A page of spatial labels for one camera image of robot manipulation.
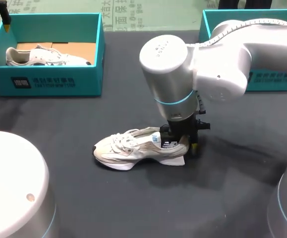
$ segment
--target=sneaker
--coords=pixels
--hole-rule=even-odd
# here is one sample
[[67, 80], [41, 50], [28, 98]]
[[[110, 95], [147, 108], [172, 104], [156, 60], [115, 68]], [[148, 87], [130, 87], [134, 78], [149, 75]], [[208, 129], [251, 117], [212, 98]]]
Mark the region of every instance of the sneaker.
[[152, 158], [164, 165], [185, 165], [189, 141], [183, 136], [179, 142], [163, 143], [159, 127], [134, 129], [104, 138], [93, 147], [95, 158], [110, 168], [130, 170], [137, 162]]
[[54, 48], [37, 45], [30, 51], [20, 51], [15, 48], [6, 50], [6, 64], [11, 66], [23, 65], [91, 65], [84, 58], [61, 54]]

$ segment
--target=cardboard insert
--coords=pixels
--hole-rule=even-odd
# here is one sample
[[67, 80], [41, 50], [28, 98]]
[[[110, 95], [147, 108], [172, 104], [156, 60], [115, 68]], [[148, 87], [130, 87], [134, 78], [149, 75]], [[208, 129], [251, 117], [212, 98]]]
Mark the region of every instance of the cardboard insert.
[[36, 43], [18, 43], [17, 50], [29, 51], [36, 48], [37, 45], [41, 45], [46, 48], [54, 48], [62, 54], [70, 54], [72, 56], [78, 56], [86, 59], [92, 65], [95, 63], [96, 55], [96, 43], [52, 43], [52, 42], [36, 42]]

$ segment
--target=shoe box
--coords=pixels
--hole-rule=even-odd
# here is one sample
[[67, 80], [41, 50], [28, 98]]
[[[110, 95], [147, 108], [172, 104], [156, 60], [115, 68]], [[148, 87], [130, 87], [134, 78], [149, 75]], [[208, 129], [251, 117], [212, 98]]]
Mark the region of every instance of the shoe box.
[[[7, 48], [40, 44], [91, 65], [8, 66]], [[100, 13], [11, 14], [8, 33], [0, 24], [0, 96], [100, 96], [105, 37]]]
[[[203, 10], [198, 40], [200, 43], [208, 41], [214, 28], [223, 21], [247, 21], [257, 18], [287, 21], [287, 9]], [[247, 91], [287, 91], [287, 72], [252, 68]]]

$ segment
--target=table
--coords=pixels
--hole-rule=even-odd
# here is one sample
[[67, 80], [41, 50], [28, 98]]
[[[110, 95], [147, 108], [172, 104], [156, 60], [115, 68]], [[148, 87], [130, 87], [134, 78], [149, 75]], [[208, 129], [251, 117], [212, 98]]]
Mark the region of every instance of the table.
[[141, 47], [197, 31], [108, 32], [99, 98], [0, 98], [0, 130], [31, 141], [50, 170], [62, 238], [267, 238], [266, 210], [287, 165], [287, 93], [205, 101], [212, 124], [198, 158], [170, 167], [147, 161], [128, 172], [98, 165], [92, 147], [132, 128], [160, 126], [139, 65]]

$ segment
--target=white robotic arm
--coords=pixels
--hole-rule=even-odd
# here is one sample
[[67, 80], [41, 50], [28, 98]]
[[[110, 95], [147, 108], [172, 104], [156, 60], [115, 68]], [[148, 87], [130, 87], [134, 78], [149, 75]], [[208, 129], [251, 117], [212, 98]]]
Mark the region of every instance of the white robotic arm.
[[143, 46], [140, 63], [171, 131], [193, 137], [199, 129], [198, 93], [213, 101], [229, 101], [245, 93], [251, 68], [287, 72], [287, 22], [225, 21], [200, 44], [158, 36]]

